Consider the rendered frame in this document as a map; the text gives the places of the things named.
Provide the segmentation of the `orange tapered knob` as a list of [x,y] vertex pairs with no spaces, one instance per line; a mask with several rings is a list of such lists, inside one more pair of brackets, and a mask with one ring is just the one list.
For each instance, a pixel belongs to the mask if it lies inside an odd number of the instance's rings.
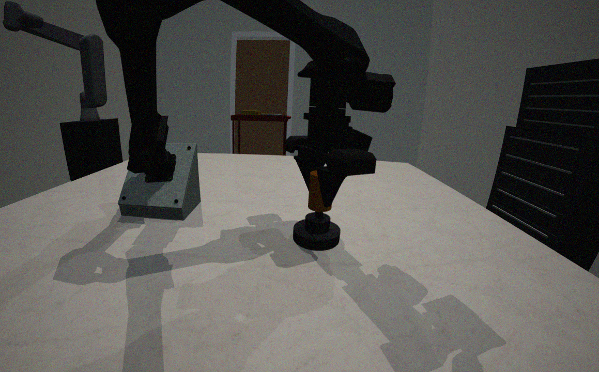
[[328,212],[332,209],[332,205],[330,207],[324,206],[317,171],[310,172],[308,208],[316,212]]

